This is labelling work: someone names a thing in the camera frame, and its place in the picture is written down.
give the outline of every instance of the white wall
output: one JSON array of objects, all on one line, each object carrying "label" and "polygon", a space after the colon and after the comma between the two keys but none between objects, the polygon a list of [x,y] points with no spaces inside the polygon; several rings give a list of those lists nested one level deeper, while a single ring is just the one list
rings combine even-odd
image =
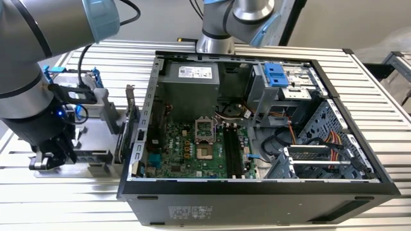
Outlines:
[{"label": "white wall", "polygon": [[411,0],[308,0],[288,45],[358,50],[407,26]]},{"label": "white wall", "polygon": [[[176,41],[178,38],[198,39],[203,21],[188,0],[132,0],[142,10],[140,19],[120,28],[112,39],[138,41]],[[203,0],[198,0],[203,9]],[[135,16],[134,9],[115,0],[120,19]]]}]

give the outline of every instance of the green circuit board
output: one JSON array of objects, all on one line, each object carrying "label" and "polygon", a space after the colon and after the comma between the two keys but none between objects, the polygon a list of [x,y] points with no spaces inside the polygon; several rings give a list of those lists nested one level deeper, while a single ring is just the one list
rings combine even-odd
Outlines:
[{"label": "green circuit board", "polygon": [[[238,129],[239,139],[248,139],[246,128]],[[212,145],[195,143],[195,124],[168,124],[164,147],[162,148],[160,167],[148,177],[156,178],[227,178],[223,127],[215,130]],[[256,178],[254,160],[250,161],[250,170],[244,171],[247,179]]]}]

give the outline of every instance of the blue plastic clip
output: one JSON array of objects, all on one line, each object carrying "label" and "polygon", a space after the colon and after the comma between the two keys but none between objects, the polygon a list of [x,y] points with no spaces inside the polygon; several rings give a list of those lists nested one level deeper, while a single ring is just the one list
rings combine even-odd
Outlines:
[{"label": "blue plastic clip", "polygon": [[104,88],[102,77],[100,77],[100,71],[96,68],[94,68],[92,73],[95,74],[98,88]]},{"label": "blue plastic clip", "polygon": [[46,79],[47,79],[48,83],[54,84],[51,73],[50,73],[50,66],[47,66],[47,65],[43,66],[43,74],[46,76]]},{"label": "blue plastic clip", "polygon": [[255,154],[247,154],[247,157],[250,157],[250,158],[258,158],[258,159],[262,158],[260,155],[255,155]]},{"label": "blue plastic clip", "polygon": [[287,87],[290,85],[280,64],[264,64],[264,69],[271,87]]}]

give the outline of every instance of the yellow wire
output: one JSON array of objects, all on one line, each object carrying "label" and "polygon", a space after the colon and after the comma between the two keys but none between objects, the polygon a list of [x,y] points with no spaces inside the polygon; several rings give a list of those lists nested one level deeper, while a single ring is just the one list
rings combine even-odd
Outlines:
[{"label": "yellow wire", "polygon": [[[340,136],[336,134],[336,132],[335,132],[335,135],[336,135],[336,138],[339,139],[339,144],[343,144],[342,138],[340,138]],[[339,159],[339,153],[336,153],[335,161],[338,161],[338,159]]]}]

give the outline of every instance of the robotic arm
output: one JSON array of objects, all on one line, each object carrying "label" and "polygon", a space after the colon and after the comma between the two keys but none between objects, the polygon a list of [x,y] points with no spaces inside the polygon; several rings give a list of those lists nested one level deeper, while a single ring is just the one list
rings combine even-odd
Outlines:
[{"label": "robotic arm", "polygon": [[256,48],[268,44],[280,22],[274,0],[204,0],[199,53],[234,54],[232,37]]},{"label": "robotic arm", "polygon": [[[120,23],[114,0],[0,0],[0,119],[32,146],[32,170],[76,163],[76,123],[64,110],[74,102],[63,99],[72,91],[88,96],[78,103],[96,101],[82,85],[50,85],[38,62],[100,42],[135,21],[139,9],[122,1],[138,16]],[[270,42],[280,18],[274,0],[204,0],[204,6],[198,52],[234,54],[232,37],[255,47]]]},{"label": "robotic arm", "polygon": [[0,0],[0,119],[32,146],[32,170],[76,162],[74,119],[62,118],[63,104],[38,62],[102,41],[119,28],[114,0]]}]

